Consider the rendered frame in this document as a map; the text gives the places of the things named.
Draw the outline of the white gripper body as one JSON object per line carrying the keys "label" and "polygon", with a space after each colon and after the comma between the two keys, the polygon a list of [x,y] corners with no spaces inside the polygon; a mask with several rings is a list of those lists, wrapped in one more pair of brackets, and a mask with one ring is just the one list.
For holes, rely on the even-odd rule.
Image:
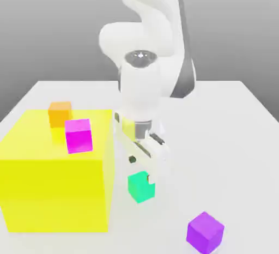
{"label": "white gripper body", "polygon": [[158,135],[147,135],[142,140],[131,140],[130,156],[136,161],[130,164],[130,172],[146,171],[150,177],[162,177],[169,166],[169,148]]}

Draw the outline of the large yellow box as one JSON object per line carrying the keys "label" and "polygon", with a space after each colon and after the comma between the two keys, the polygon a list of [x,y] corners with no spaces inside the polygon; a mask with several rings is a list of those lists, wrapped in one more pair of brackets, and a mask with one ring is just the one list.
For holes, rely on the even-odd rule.
{"label": "large yellow box", "polygon": [[46,110],[27,110],[0,141],[0,208],[10,232],[107,232],[114,183],[111,110],[75,110],[93,150],[69,154]]}

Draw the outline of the small magenta cube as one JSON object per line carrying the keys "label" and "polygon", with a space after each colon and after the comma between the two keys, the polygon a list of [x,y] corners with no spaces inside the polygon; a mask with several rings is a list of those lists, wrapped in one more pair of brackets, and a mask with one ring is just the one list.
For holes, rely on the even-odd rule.
{"label": "small magenta cube", "polygon": [[69,154],[91,152],[93,142],[90,120],[66,120],[65,138]]}

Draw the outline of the small green cube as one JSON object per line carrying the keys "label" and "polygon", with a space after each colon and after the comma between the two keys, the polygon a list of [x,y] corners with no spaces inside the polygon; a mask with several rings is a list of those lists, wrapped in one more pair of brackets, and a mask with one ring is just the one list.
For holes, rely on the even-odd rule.
{"label": "small green cube", "polygon": [[146,171],[141,171],[128,176],[128,192],[137,203],[155,197],[155,183],[148,182],[148,175]]}

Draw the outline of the small orange cube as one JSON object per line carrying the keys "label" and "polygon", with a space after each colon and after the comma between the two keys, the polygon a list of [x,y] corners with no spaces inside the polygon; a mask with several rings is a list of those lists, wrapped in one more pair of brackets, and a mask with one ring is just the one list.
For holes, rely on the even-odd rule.
{"label": "small orange cube", "polygon": [[51,128],[65,127],[65,121],[72,119],[72,105],[69,101],[51,102],[48,108]]}

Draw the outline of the small purple cube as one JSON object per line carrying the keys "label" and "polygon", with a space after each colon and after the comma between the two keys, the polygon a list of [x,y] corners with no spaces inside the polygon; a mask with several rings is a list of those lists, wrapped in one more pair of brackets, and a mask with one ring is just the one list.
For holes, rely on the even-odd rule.
{"label": "small purple cube", "polygon": [[186,241],[201,254],[211,254],[223,238],[225,226],[207,212],[196,216],[187,226]]}

